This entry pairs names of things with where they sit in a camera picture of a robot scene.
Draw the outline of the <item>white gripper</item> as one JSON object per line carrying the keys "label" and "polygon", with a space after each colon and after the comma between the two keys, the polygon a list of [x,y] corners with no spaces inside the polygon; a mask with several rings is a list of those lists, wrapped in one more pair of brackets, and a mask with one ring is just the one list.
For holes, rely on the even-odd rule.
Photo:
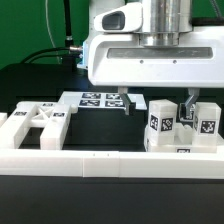
{"label": "white gripper", "polygon": [[127,87],[224,87],[224,16],[194,18],[192,0],[136,0],[94,19],[88,77],[118,88],[125,114],[136,104]]}

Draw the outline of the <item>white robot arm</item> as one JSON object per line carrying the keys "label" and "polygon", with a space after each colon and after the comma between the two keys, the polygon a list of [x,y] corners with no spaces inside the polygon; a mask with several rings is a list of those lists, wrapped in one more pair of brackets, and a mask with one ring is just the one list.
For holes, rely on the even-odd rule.
{"label": "white robot arm", "polygon": [[193,0],[90,0],[82,67],[98,86],[224,88],[224,18],[193,18]]}

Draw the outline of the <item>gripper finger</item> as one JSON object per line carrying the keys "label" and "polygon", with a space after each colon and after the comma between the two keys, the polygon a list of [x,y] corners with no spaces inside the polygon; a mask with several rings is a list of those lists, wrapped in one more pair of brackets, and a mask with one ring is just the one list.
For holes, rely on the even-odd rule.
{"label": "gripper finger", "polygon": [[179,105],[179,119],[181,121],[186,121],[184,120],[184,116],[188,115],[190,110],[194,110],[195,103],[199,97],[200,94],[200,89],[199,88],[189,88],[188,89],[188,98],[184,103],[181,103]]}

